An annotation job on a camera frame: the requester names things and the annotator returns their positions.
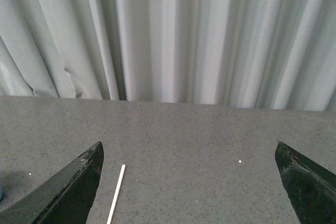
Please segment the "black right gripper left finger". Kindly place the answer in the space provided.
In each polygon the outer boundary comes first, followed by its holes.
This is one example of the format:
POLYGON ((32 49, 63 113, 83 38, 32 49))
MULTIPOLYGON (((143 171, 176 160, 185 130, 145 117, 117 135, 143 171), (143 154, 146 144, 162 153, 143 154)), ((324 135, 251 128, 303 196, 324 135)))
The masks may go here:
POLYGON ((86 223, 99 187, 104 150, 97 142, 1 212, 1 223, 86 223))

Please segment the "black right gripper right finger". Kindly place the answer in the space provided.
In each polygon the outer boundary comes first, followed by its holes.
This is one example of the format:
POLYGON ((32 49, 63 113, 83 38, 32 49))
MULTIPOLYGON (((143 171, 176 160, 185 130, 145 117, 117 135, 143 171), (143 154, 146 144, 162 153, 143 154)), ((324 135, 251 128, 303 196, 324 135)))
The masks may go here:
POLYGON ((300 223, 335 223, 335 174, 283 142, 275 160, 300 223))

